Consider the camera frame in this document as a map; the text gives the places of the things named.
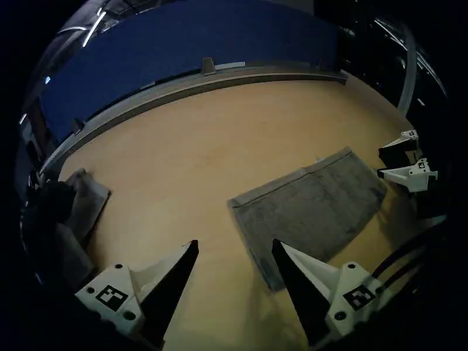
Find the table surface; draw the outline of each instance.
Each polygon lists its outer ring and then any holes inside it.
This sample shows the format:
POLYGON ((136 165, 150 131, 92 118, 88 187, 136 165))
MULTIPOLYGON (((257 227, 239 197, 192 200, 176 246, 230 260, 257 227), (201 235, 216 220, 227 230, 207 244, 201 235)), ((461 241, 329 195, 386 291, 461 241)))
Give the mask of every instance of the table surface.
MULTIPOLYGON (((191 239, 199 256, 167 330, 165 350, 305 350, 286 290, 272 294, 227 200, 345 146, 371 168, 378 148, 411 125, 361 81, 267 82, 188 97, 147 111, 77 150, 60 178, 83 167, 111 197, 88 252, 102 270, 142 268, 191 239)), ((330 264, 372 271, 419 230, 394 187, 381 210, 330 264)))

